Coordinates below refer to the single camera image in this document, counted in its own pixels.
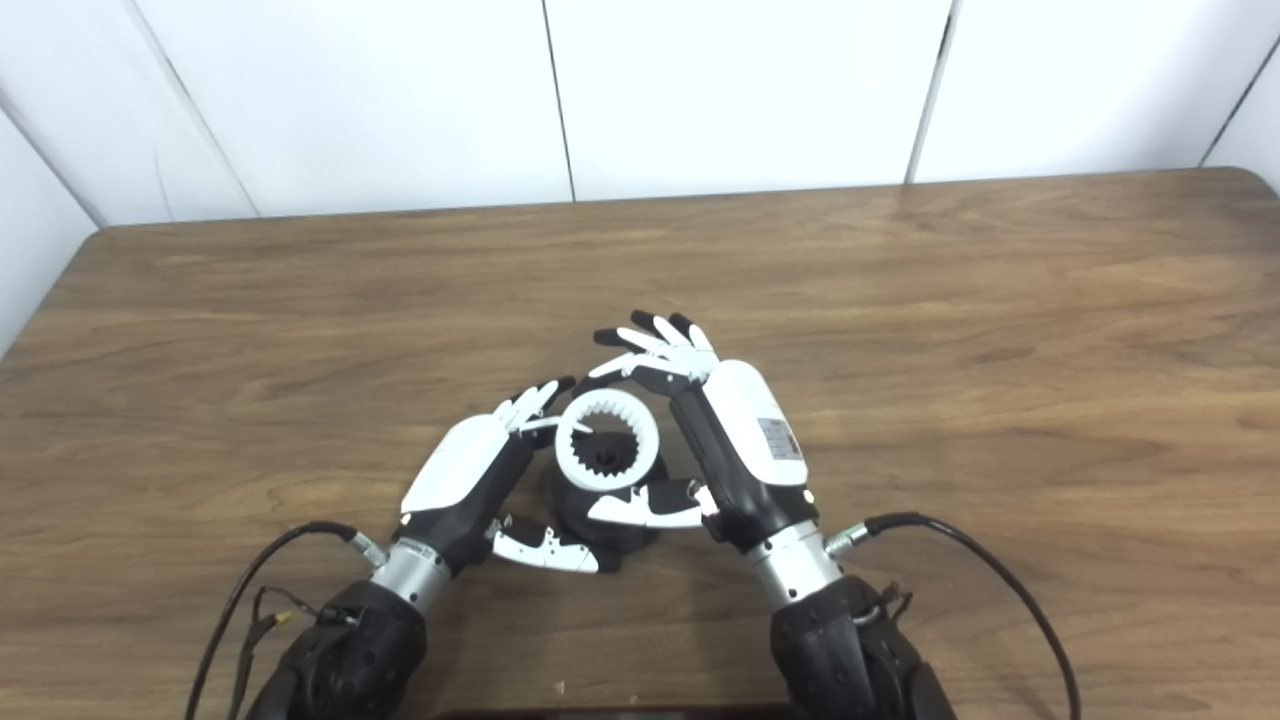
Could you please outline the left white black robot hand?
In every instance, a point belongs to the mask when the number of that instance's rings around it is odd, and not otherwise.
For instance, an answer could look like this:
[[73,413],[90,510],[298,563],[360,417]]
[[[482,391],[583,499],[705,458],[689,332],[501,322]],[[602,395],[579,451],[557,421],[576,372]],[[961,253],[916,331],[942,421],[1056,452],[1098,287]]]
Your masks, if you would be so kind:
[[396,541],[429,548],[451,577],[492,555],[561,571],[620,571],[621,556],[609,550],[530,518],[499,514],[535,452],[553,441],[559,419],[547,410],[573,383],[567,375],[531,386],[495,410],[454,424],[402,498]]

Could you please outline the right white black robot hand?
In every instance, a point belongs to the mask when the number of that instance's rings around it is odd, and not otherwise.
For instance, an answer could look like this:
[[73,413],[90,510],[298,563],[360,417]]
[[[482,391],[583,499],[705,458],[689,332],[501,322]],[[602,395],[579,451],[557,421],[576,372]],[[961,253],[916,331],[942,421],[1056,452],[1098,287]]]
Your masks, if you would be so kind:
[[632,380],[668,407],[708,488],[712,537],[746,553],[819,512],[809,466],[768,382],[751,364],[718,355],[707,333],[681,313],[632,311],[630,327],[593,333],[625,352],[588,373],[588,388]]

